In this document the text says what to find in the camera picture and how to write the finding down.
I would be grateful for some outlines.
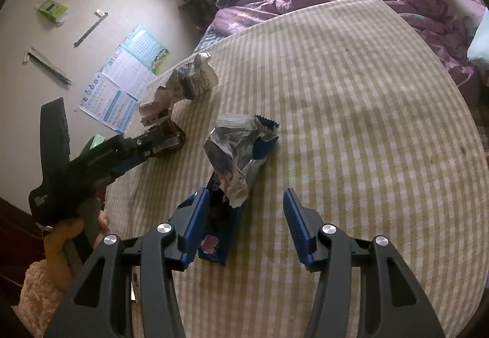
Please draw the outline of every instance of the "snack package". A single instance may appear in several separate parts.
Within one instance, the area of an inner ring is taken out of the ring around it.
[[[165,140],[155,148],[155,156],[161,156],[169,151],[179,149],[185,144],[185,133],[169,117],[163,119],[158,125],[154,125],[150,130],[161,130],[165,134]]]
[[[219,83],[209,64],[209,53],[197,53],[194,61],[173,69],[164,86],[158,87],[155,99],[139,107],[143,118],[169,109],[181,100],[195,100]]]
[[[210,211],[199,258],[226,264],[258,170],[278,140],[278,127],[276,122],[258,115],[227,114],[218,118],[204,144],[214,173],[207,184]]]
[[[172,117],[171,109],[164,109],[161,112],[150,114],[145,118],[141,119],[144,127],[154,126],[155,124],[160,124],[168,118]]]

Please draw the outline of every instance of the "pillow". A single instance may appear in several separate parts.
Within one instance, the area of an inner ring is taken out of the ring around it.
[[[489,9],[475,32],[474,39],[467,50],[467,58],[480,69],[489,69]]]
[[[448,13],[455,18],[463,20],[464,26],[470,36],[475,35],[482,21],[486,6],[479,0],[442,0],[448,6]]]

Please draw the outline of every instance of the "educational poster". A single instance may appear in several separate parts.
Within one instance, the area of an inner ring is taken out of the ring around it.
[[[155,40],[147,30],[138,25],[121,43],[128,52],[135,56],[145,67],[154,74],[170,55],[166,47]]]
[[[99,72],[137,100],[143,97],[148,84],[155,78],[155,74],[122,47],[117,48]]]
[[[78,107],[119,134],[125,134],[139,100],[168,56],[138,25],[95,75]]]
[[[138,108],[138,100],[98,73],[86,88],[78,107],[118,134],[124,134]]]

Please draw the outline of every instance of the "striped mattress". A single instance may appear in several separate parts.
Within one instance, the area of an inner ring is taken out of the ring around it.
[[[196,259],[174,272],[187,336],[304,335],[319,276],[297,258],[282,210],[289,187],[350,236],[388,236],[447,337],[456,336],[479,304],[489,268],[489,172],[469,110],[425,42],[382,0],[341,0],[206,50],[219,85],[175,106],[186,144],[119,178],[106,205],[115,233],[141,235],[207,183],[203,145],[219,114],[280,123],[226,266]],[[139,120],[136,114],[128,136],[143,132]],[[358,278],[355,272],[348,337],[358,325]],[[139,305],[134,329],[142,336]]]

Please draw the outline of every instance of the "crumpled wrapper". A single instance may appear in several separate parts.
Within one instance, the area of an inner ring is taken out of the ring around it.
[[[210,58],[209,53],[197,53],[194,61],[174,68],[165,85],[156,90],[155,99],[139,106],[141,117],[160,113],[181,100],[195,100],[217,86],[219,79]]]
[[[204,149],[236,208],[248,198],[258,170],[278,140],[279,125],[259,115],[225,114],[218,118]]]

